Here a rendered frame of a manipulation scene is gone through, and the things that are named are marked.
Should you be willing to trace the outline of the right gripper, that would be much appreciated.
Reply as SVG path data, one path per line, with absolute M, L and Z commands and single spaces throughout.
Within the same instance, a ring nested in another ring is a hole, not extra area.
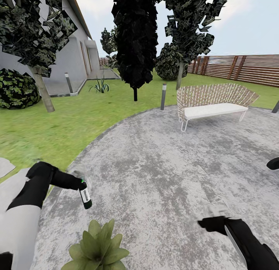
M 197 221 L 201 228 L 205 228 L 208 232 L 220 232 L 219 220 L 225 218 L 225 216 L 204 218 L 202 221 Z M 222 233 L 221 233 L 222 234 Z

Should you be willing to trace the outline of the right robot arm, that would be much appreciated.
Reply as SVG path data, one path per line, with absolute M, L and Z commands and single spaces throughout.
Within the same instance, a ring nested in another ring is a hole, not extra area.
M 279 261 L 270 247 L 261 244 L 241 218 L 220 216 L 219 212 L 225 211 L 223 204 L 210 206 L 211 217 L 197 223 L 208 232 L 227 235 L 248 270 L 279 270 Z

